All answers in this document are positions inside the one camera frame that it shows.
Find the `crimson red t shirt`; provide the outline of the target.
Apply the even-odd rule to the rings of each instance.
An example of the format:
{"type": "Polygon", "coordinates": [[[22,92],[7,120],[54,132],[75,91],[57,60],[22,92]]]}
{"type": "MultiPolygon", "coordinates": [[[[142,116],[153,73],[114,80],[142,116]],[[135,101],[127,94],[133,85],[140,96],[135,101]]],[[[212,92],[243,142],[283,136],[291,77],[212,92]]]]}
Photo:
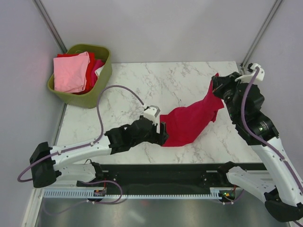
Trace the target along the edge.
{"type": "Polygon", "coordinates": [[[222,108],[223,102],[213,94],[213,82],[210,82],[202,100],[187,107],[177,107],[169,114],[160,116],[168,134],[163,146],[182,147],[193,143],[210,122],[216,121],[218,111],[222,108]]]}

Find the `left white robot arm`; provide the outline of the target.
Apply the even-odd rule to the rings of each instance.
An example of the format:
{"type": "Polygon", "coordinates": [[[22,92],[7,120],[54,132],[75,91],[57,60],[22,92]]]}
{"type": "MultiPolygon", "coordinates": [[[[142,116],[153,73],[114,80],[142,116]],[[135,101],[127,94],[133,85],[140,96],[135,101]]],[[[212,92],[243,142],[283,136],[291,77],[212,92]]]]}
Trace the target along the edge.
{"type": "Polygon", "coordinates": [[[64,175],[65,167],[78,161],[126,152],[143,142],[162,146],[168,138],[164,122],[155,125],[141,116],[132,124],[106,131],[97,142],[75,147],[50,147],[47,142],[40,143],[29,159],[33,186],[43,188],[55,183],[64,175]]]}

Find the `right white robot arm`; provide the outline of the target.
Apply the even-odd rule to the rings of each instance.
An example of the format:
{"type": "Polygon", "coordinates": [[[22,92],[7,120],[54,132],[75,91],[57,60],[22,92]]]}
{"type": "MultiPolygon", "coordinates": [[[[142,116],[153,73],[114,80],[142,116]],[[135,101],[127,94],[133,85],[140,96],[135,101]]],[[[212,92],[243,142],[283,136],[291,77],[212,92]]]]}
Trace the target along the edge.
{"type": "Polygon", "coordinates": [[[265,100],[257,85],[242,83],[234,72],[212,77],[212,92],[222,99],[239,136],[259,156],[273,182],[267,183],[231,161],[218,168],[222,186],[236,185],[252,194],[279,222],[303,219],[303,181],[294,170],[273,122],[261,112],[265,100]]]}

